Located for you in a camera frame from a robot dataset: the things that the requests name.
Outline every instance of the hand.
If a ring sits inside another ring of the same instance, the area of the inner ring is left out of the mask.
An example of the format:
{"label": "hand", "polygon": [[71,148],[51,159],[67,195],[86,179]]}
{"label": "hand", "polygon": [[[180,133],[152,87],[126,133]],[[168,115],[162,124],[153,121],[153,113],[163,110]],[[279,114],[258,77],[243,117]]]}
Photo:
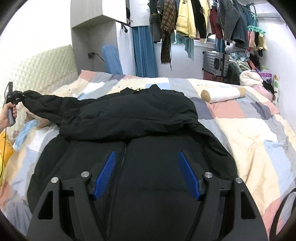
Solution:
{"label": "hand", "polygon": [[12,108],[12,114],[16,118],[17,117],[17,108],[15,104],[7,103],[3,106],[2,113],[0,115],[0,132],[2,132],[6,127],[9,127],[8,121],[8,109]]}

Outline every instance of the cylindrical pillow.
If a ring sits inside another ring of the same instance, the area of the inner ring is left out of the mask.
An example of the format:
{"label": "cylindrical pillow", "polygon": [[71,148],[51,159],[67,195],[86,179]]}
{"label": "cylindrical pillow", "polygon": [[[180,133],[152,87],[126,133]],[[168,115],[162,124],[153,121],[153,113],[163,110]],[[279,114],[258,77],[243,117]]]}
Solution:
{"label": "cylindrical pillow", "polygon": [[216,103],[244,97],[246,95],[246,92],[247,90],[243,87],[217,87],[203,90],[200,96],[202,100],[208,103]]}

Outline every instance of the hanging clothes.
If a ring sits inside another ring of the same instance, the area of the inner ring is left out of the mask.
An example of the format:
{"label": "hanging clothes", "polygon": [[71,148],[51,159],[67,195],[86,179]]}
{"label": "hanging clothes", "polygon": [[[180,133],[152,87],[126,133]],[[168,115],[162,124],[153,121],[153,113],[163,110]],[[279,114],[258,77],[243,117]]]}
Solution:
{"label": "hanging clothes", "polygon": [[252,4],[249,4],[249,3],[242,5],[244,9],[244,14],[246,16],[247,26],[251,25],[251,26],[258,27],[257,21],[254,21],[250,6],[252,6]]}
{"label": "hanging clothes", "polygon": [[211,21],[210,16],[207,19],[207,37],[210,37],[212,35],[212,27],[211,27]]}
{"label": "hanging clothes", "polygon": [[242,5],[236,0],[217,1],[217,22],[224,30],[224,40],[235,41],[237,47],[248,49],[247,21]]}
{"label": "hanging clothes", "polygon": [[179,5],[180,5],[180,0],[175,0],[175,5],[177,6],[177,13],[179,12]]}
{"label": "hanging clothes", "polygon": [[212,34],[215,34],[217,39],[222,39],[223,32],[221,26],[217,23],[217,9],[214,7],[211,9],[210,13],[210,25]]}
{"label": "hanging clothes", "polygon": [[250,33],[249,47],[250,48],[255,48],[256,47],[256,44],[255,44],[255,32],[254,31],[251,31],[251,33]]}
{"label": "hanging clothes", "polygon": [[193,8],[196,32],[199,33],[199,36],[197,34],[197,37],[199,37],[200,39],[207,39],[207,28],[205,23],[205,17],[203,15],[200,1],[192,0],[192,8]]}
{"label": "hanging clothes", "polygon": [[231,42],[231,35],[240,17],[239,12],[235,9],[230,0],[217,0],[217,2],[217,23],[224,31],[223,39],[227,42]]}
{"label": "hanging clothes", "polygon": [[216,38],[216,52],[225,53],[225,41]]}
{"label": "hanging clothes", "polygon": [[180,1],[176,31],[184,36],[194,39],[196,37],[196,27],[191,0]]}
{"label": "hanging clothes", "polygon": [[188,58],[194,60],[194,40],[193,39],[176,34],[176,43],[184,44],[185,51],[188,53]]}
{"label": "hanging clothes", "polygon": [[154,43],[159,43],[161,39],[161,35],[160,35],[161,17],[158,12],[157,2],[158,0],[150,0],[148,4],[150,7],[150,17],[149,17],[150,33]]}
{"label": "hanging clothes", "polygon": [[176,26],[176,10],[173,0],[164,1],[163,19],[161,22],[161,54],[160,60],[161,64],[171,63],[171,43],[170,36],[174,32]]}
{"label": "hanging clothes", "polygon": [[207,2],[207,0],[199,0],[200,5],[202,6],[201,11],[203,12],[204,18],[205,18],[205,24],[206,24],[206,29],[207,29],[207,20],[210,16],[210,7]]}

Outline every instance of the black puffer jacket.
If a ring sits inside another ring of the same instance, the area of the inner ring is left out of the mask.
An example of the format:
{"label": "black puffer jacket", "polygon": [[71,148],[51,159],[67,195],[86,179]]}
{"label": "black puffer jacket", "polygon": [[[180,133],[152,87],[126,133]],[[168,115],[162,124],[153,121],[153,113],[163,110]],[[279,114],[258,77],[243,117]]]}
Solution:
{"label": "black puffer jacket", "polygon": [[[193,102],[182,93],[153,85],[82,101],[34,91],[24,95],[23,104],[31,112],[60,127],[29,185],[32,212],[53,177],[64,181],[88,171],[97,178],[94,167],[103,167],[113,155],[116,163],[104,193],[90,199],[104,239],[180,241],[191,230],[200,203],[189,193],[178,165],[180,153],[201,173],[210,171],[226,180],[237,176],[234,159],[199,123]],[[77,228],[81,222],[71,208],[75,200],[69,197],[67,202],[62,207],[69,208],[71,217],[66,219],[72,220],[74,230],[68,235],[82,239],[84,230]],[[214,239],[222,213],[214,217]]]}

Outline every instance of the jacket zipper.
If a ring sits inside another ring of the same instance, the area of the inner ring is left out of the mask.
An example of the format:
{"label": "jacket zipper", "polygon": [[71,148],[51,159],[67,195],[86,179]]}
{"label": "jacket zipper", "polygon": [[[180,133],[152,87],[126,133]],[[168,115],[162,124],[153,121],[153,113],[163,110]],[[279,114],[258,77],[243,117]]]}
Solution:
{"label": "jacket zipper", "polygon": [[123,167],[126,151],[127,151],[127,144],[124,147],[124,151],[123,151],[123,155],[122,155],[122,158],[120,161],[120,165],[118,166],[116,173],[114,175],[114,182],[113,182],[112,190],[111,190],[110,208],[109,208],[109,212],[108,212],[108,216],[107,216],[106,234],[107,234],[108,238],[110,238],[111,222],[112,222],[112,216],[113,216],[113,209],[114,209],[114,205],[115,205],[115,197],[116,197],[117,187],[118,187],[118,183],[119,183],[119,178],[120,178],[121,172],[122,172],[122,167]]}

